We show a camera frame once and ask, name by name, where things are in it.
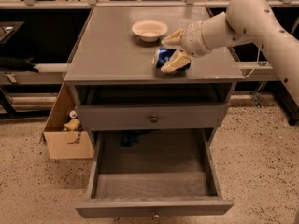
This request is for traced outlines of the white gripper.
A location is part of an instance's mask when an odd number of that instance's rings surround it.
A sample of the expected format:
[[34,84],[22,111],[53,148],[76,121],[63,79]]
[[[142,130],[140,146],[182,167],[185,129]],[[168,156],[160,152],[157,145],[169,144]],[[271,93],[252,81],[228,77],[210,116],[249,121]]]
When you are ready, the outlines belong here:
[[199,58],[211,52],[202,36],[202,21],[191,23],[186,29],[179,28],[162,40],[164,46],[182,46],[184,51],[176,50],[161,67],[164,73],[173,73],[187,65],[192,56]]

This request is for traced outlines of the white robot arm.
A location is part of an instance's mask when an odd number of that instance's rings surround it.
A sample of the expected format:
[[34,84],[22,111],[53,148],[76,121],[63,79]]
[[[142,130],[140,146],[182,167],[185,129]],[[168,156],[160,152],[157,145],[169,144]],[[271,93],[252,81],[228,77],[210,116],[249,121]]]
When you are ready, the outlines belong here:
[[221,14],[196,21],[164,38],[162,44],[175,52],[162,71],[172,73],[193,57],[246,42],[261,50],[292,99],[299,104],[299,40],[279,24],[266,0],[230,0]]

